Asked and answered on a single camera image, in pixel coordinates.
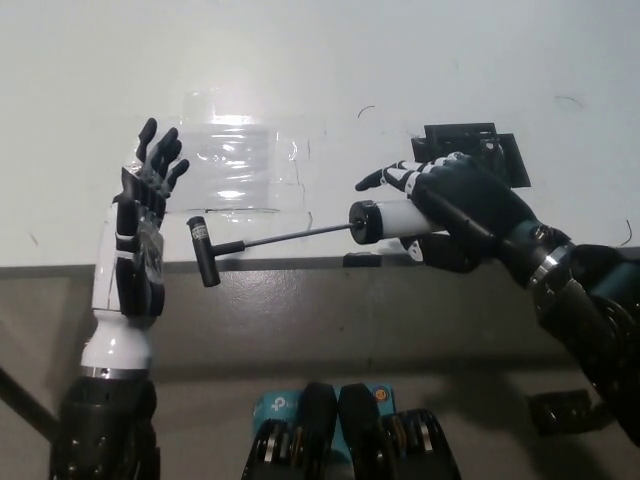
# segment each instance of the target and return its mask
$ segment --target white plastic part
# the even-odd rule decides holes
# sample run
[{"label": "white plastic part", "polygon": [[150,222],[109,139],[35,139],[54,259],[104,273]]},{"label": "white plastic part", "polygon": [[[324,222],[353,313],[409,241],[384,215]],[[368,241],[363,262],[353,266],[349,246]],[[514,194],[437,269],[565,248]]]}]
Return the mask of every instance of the white plastic part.
[{"label": "white plastic part", "polygon": [[93,274],[91,307],[94,310],[120,311],[120,298],[115,279],[117,216],[118,204],[114,203],[109,208],[102,227],[98,262]]},{"label": "white plastic part", "polygon": [[149,327],[153,319],[128,318],[119,312],[94,310],[98,326],[82,352],[81,366],[148,370]]},{"label": "white plastic part", "polygon": [[376,205],[382,218],[382,238],[410,237],[443,230],[429,221],[408,198],[376,202]]}]

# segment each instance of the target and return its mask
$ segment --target black cable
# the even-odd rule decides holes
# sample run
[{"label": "black cable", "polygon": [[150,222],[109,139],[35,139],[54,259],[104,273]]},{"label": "black cable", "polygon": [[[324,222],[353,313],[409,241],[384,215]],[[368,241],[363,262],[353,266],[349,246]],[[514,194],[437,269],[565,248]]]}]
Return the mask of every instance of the black cable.
[{"label": "black cable", "polygon": [[50,443],[55,440],[59,427],[58,420],[2,368],[0,368],[0,400]]}]

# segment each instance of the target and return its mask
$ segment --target robot wrist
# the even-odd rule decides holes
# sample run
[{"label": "robot wrist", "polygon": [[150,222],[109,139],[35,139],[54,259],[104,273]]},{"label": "robot wrist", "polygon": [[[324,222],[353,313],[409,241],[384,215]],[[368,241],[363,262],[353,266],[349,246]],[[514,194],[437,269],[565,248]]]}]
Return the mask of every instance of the robot wrist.
[{"label": "robot wrist", "polygon": [[573,248],[564,232],[533,219],[514,228],[500,242],[496,256],[518,285],[533,288],[549,284]]}]

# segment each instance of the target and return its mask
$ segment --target robot finger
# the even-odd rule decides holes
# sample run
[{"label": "robot finger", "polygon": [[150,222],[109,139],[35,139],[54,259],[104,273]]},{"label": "robot finger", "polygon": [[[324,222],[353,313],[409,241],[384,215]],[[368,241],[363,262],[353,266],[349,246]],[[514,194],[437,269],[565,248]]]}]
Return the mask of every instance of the robot finger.
[{"label": "robot finger", "polygon": [[163,191],[167,192],[167,197],[176,187],[178,178],[187,173],[187,170],[189,170],[189,160],[183,158],[169,171],[165,181],[166,186],[163,188]]},{"label": "robot finger", "polygon": [[182,142],[180,140],[176,140],[173,142],[169,148],[167,148],[167,152],[162,158],[162,162],[160,163],[160,168],[158,168],[158,174],[162,180],[167,176],[167,172],[169,171],[169,165],[178,158],[180,152],[182,151]]},{"label": "robot finger", "polygon": [[401,170],[399,168],[385,168],[382,171],[382,174],[382,183],[388,183],[407,195],[411,195],[416,186],[418,177],[423,175],[422,172],[417,172],[415,170]]},{"label": "robot finger", "polygon": [[[396,162],[392,165],[389,165],[386,168],[397,168],[399,170],[421,171],[420,169],[424,168],[426,165],[427,165],[426,163],[405,162],[404,160],[402,160],[400,162]],[[380,170],[376,170],[375,172],[367,175],[362,180],[360,180],[356,184],[356,191],[364,192],[365,190],[368,190],[370,188],[375,188],[375,187],[379,187],[380,185],[384,185],[386,183],[384,178],[384,171],[386,170],[386,168],[381,168]]]},{"label": "robot finger", "polygon": [[162,165],[162,159],[173,148],[173,144],[178,140],[178,129],[172,127],[164,137],[160,139],[158,143],[153,147],[151,153],[149,153],[147,162],[145,163],[145,170],[151,168],[154,172],[158,172]]},{"label": "robot finger", "polygon": [[156,131],[158,130],[158,122],[155,118],[150,118],[147,120],[147,123],[144,124],[138,138],[140,139],[140,143],[138,144],[138,148],[136,150],[136,157],[142,163],[147,160],[147,147],[153,140],[153,137],[156,136]]}]

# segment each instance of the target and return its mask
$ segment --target black cap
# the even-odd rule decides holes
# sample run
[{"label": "black cap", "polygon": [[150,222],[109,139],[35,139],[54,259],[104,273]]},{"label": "black cap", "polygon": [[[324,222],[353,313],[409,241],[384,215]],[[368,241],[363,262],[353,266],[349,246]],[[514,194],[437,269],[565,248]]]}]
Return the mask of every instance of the black cap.
[{"label": "black cap", "polygon": [[373,200],[364,200],[351,205],[349,210],[351,236],[360,245],[369,245],[382,240],[382,215]]}]

